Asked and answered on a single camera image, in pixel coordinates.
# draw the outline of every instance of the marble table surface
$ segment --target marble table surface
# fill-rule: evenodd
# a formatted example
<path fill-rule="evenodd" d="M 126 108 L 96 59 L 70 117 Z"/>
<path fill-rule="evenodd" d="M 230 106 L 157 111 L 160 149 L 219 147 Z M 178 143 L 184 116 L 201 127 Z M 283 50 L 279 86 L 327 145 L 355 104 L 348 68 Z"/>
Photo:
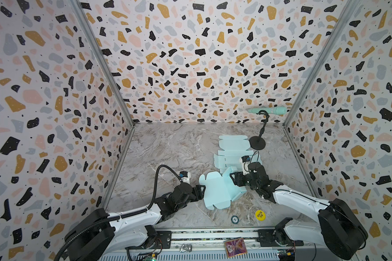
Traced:
<path fill-rule="evenodd" d="M 120 212 L 141 207 L 151 201 L 157 166 L 166 164 L 179 173 L 192 174 L 191 185 L 199 183 L 199 176 L 212 171 L 214 154 L 219 148 L 220 135 L 258 135 L 262 124 L 137 124 L 126 154 L 107 211 Z M 265 149 L 261 160 L 270 179 L 310 195 L 308 185 L 299 169 L 284 135 L 282 124 L 268 123 L 263 134 Z M 165 168 L 158 177 L 157 197 L 172 192 L 178 180 Z M 266 213 L 266 219 L 255 217 L 257 210 Z M 240 222 L 234 225 L 232 216 Z M 293 209 L 261 199 L 255 191 L 247 192 L 226 209 L 208 210 L 204 201 L 189 203 L 173 218 L 156 225 L 159 228 L 275 226 L 283 218 L 298 218 Z"/>

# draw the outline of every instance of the microphone stand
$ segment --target microphone stand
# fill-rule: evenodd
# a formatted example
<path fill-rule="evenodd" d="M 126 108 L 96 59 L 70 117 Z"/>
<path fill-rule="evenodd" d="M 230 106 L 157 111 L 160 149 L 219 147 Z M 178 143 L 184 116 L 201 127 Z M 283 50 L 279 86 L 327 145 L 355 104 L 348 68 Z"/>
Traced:
<path fill-rule="evenodd" d="M 266 119 L 264 120 L 263 128 L 260 130 L 260 135 L 251 137 L 249 141 L 251 148 L 255 150 L 262 150 L 266 147 L 266 141 L 261 138 L 261 136 L 264 133 L 264 128 L 266 127 L 266 123 L 269 121 L 270 116 L 265 110 L 259 111 L 258 114 L 265 115 Z"/>

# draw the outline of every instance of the terrazzo patterned wall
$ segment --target terrazzo patterned wall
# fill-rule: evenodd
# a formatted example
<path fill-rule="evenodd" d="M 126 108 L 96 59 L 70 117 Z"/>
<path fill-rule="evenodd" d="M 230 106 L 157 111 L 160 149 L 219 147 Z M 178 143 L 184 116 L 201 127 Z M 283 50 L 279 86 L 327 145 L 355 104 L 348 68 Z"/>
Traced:
<path fill-rule="evenodd" d="M 367 229 L 360 260 L 392 260 L 392 1 L 366 1 L 290 124 L 320 196 Z"/>
<path fill-rule="evenodd" d="M 66 1 L 0 2 L 0 260 L 53 259 L 101 207 L 125 125 Z"/>
<path fill-rule="evenodd" d="M 345 5 L 82 2 L 135 122 L 259 122 L 248 108 L 290 108 Z"/>

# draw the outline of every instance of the purple card pack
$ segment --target purple card pack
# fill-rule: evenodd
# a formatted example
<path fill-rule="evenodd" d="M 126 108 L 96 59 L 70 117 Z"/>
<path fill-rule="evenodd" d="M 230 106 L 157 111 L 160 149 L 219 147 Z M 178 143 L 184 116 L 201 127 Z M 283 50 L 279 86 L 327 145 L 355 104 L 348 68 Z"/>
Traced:
<path fill-rule="evenodd" d="M 243 238 L 225 241 L 225 250 L 228 258 L 247 253 Z"/>

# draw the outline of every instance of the black round stand base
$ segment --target black round stand base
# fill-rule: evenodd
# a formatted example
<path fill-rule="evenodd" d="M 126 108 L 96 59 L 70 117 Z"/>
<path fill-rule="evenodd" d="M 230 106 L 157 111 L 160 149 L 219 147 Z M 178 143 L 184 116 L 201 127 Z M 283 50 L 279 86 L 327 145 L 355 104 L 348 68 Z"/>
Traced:
<path fill-rule="evenodd" d="M 263 140 L 263 138 L 259 138 L 258 136 L 251 137 L 249 141 L 250 146 L 253 149 L 261 150 L 266 147 L 266 142 Z"/>

